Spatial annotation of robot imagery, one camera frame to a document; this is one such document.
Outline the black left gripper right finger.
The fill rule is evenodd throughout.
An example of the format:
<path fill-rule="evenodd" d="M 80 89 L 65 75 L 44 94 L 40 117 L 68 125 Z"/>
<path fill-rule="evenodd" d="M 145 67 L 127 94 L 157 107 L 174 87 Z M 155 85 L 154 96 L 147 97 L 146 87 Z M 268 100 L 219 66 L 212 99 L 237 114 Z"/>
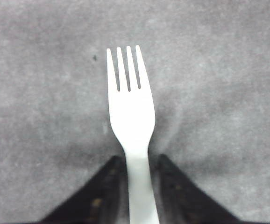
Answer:
<path fill-rule="evenodd" d="M 240 219 L 213 200 L 169 157 L 158 157 L 160 190 L 168 224 L 239 224 Z"/>

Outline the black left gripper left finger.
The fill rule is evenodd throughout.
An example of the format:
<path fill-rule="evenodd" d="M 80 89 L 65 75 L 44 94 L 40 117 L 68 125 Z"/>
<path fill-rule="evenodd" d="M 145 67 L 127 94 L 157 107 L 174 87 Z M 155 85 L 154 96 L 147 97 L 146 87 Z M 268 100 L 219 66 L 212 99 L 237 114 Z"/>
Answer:
<path fill-rule="evenodd" d="M 41 224 L 114 224 L 120 205 L 121 174 L 125 165 L 113 156 L 70 198 L 43 218 Z"/>

